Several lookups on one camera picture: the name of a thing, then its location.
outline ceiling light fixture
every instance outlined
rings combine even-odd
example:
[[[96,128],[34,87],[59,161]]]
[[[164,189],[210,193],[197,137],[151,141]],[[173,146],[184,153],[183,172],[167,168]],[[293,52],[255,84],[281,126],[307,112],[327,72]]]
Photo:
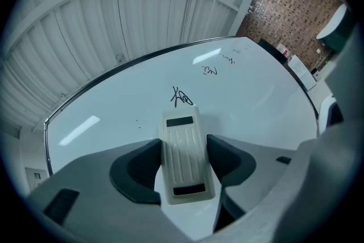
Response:
[[[208,59],[208,58],[210,58],[212,56],[215,56],[215,55],[219,54],[220,51],[221,51],[221,48],[217,49],[217,50],[214,50],[214,51],[211,51],[211,52],[208,52],[208,53],[203,54],[201,56],[198,56],[198,57],[193,59],[192,64],[195,65],[196,63],[202,62],[202,61],[204,61],[204,60],[206,60],[206,59]]]
[[[59,142],[59,146],[67,146],[70,144],[74,139],[76,139],[79,135],[81,135],[84,131],[88,128],[92,127],[95,123],[99,122],[100,119],[95,116],[89,117],[86,121],[80,124],[77,128],[75,128],[72,132],[70,132],[66,137]]]

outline white ceiling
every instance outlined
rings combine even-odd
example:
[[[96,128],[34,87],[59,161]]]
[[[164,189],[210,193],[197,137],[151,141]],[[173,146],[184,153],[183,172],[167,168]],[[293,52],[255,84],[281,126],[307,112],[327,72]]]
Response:
[[[110,69],[226,36],[243,0],[19,0],[3,34],[6,124],[42,130],[68,96]]]

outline white wall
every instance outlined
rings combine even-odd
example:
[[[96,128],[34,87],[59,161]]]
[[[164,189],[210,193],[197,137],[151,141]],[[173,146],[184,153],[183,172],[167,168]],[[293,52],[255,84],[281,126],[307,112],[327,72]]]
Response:
[[[47,170],[43,135],[21,128],[19,139],[1,132],[1,156],[15,189],[21,196],[30,193],[25,168]]]
[[[22,196],[29,193],[29,185],[22,167],[19,139],[1,132],[1,158],[15,189]]]

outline black strip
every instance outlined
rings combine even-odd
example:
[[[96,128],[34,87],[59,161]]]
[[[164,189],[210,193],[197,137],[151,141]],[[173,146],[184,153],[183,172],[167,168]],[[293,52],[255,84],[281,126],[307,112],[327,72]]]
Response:
[[[45,209],[44,214],[57,224],[62,225],[79,194],[78,191],[74,190],[61,190]]]
[[[317,109],[316,109],[315,105],[313,104],[310,96],[308,95],[306,87],[303,85],[302,81],[299,79],[299,77],[296,75],[296,73],[291,69],[291,67],[288,66],[288,63],[286,63],[286,64],[287,64],[287,66],[283,65],[283,67],[288,71],[289,74],[291,74],[293,79],[296,80],[296,82],[298,83],[298,85],[302,89],[303,93],[306,95],[309,103],[312,106],[313,112],[315,113],[316,120],[318,120],[319,119],[319,113],[317,112]]]
[[[190,123],[193,123],[192,117],[173,118],[171,120],[167,120],[167,127],[189,125]]]
[[[122,64],[120,66],[117,66],[116,68],[107,71],[106,73],[104,73],[103,75],[97,77],[96,79],[92,80],[90,83],[86,84],[84,87],[82,87],[78,92],[76,92],[74,95],[72,95],[69,99],[67,99],[59,108],[57,108],[45,121],[44,123],[44,144],[45,144],[45,153],[47,155],[47,166],[48,166],[48,172],[49,175],[53,174],[52,171],[52,166],[51,166],[51,160],[49,158],[49,152],[48,152],[48,138],[47,138],[47,129],[48,129],[48,124],[60,113],[62,112],[71,102],[73,102],[75,99],[77,99],[78,97],[80,97],[82,94],[84,94],[86,91],[90,90],[91,88],[93,88],[94,86],[96,86],[97,84],[103,82],[104,80],[106,80],[107,78],[111,77],[112,75],[115,75],[125,69],[128,69],[129,67],[132,67],[134,65],[137,65],[141,62],[144,62],[146,60],[152,59],[154,57],[158,57],[160,55],[163,55],[165,53],[169,53],[172,51],[176,51],[182,48],[186,48],[186,47],[190,47],[193,45],[197,45],[197,44],[203,44],[203,43],[208,43],[208,42],[212,42],[215,40],[224,40],[224,39],[232,39],[232,38],[240,38],[239,36],[223,36],[220,38],[212,38],[212,39],[206,39],[206,40],[199,40],[196,42],[191,42],[191,43],[187,43],[187,44],[181,44],[181,45],[176,45],[170,48],[166,48],[160,51],[156,51],[153,53],[150,53],[148,55],[144,55],[142,57],[139,57],[137,59],[134,59],[132,61],[129,61],[125,64]]]
[[[207,152],[222,189],[242,184],[257,167],[257,162],[251,154],[214,135],[207,135]]]
[[[335,125],[336,123],[343,122],[344,118],[342,117],[341,111],[337,102],[331,104],[328,111],[328,120],[326,122],[326,127]]]
[[[240,219],[245,214],[246,212],[227,195],[225,188],[222,188],[213,228],[214,233]]]
[[[192,193],[204,192],[205,185],[203,183],[195,186],[175,187],[173,193],[175,195],[190,195]]]
[[[48,174],[53,175],[51,159],[49,158],[48,149],[48,119],[44,123],[44,145],[45,145],[45,161],[47,161]]]
[[[280,64],[284,65],[284,63],[288,61],[287,58],[276,49],[276,47],[274,47],[272,44],[270,44],[266,40],[260,39],[258,42],[258,45],[260,45],[264,50],[266,50]]]
[[[281,156],[281,157],[278,157],[276,160],[280,163],[289,164],[292,159],[289,157],[286,157],[286,156]]]
[[[154,191],[154,185],[161,164],[161,149],[160,139],[154,139],[117,158],[110,167],[109,178],[118,192],[137,204],[160,205],[160,195]]]

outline black handwriting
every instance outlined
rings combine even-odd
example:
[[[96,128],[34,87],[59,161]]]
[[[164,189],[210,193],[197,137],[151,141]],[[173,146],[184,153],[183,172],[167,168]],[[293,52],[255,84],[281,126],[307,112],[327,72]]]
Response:
[[[215,74],[215,75],[217,75],[217,70],[216,70],[216,67],[214,67],[215,68],[215,72],[213,72],[212,70],[210,70],[210,67],[208,67],[208,66],[201,66],[202,68],[205,68],[204,69],[204,74],[205,75],[207,75],[207,73],[210,73],[210,74]]]
[[[235,62],[233,61],[233,58],[225,57],[224,54],[220,54],[220,55],[222,55],[224,58],[228,59],[231,64],[235,64]]]
[[[186,102],[187,104],[193,105],[192,100],[190,100],[188,98],[188,96],[183,93],[182,90],[178,90],[178,87],[175,88],[174,86],[173,86],[173,90],[175,91],[175,95],[172,97],[172,99],[170,101],[175,100],[175,108],[177,107],[177,100],[182,100],[183,103]]]

